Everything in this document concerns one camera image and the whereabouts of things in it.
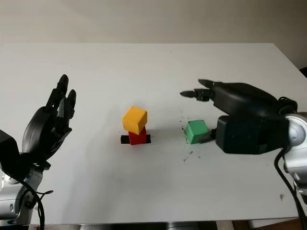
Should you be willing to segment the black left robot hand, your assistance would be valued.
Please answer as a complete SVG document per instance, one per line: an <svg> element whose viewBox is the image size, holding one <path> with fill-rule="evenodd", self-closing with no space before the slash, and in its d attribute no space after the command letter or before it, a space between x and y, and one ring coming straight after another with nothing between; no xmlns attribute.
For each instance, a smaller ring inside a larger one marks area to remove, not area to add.
<svg viewBox="0 0 307 230"><path fill-rule="evenodd" d="M76 91L66 96L69 78L62 75L45 106L39 108L26 127L22 140L22 155L32 164L48 170L51 158L72 131Z"/></svg>

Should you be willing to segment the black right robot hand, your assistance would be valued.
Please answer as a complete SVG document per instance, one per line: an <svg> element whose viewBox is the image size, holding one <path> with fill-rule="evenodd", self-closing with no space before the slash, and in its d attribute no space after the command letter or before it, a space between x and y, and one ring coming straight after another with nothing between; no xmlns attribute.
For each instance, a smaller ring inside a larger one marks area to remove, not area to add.
<svg viewBox="0 0 307 230"><path fill-rule="evenodd" d="M212 101L225 115L209 130L203 120L189 121L185 135L190 144L214 140L226 153L261 154L281 148L286 142L287 121L280 114L279 101L269 93L246 83L224 83L200 79L203 89L180 95L201 102Z"/></svg>

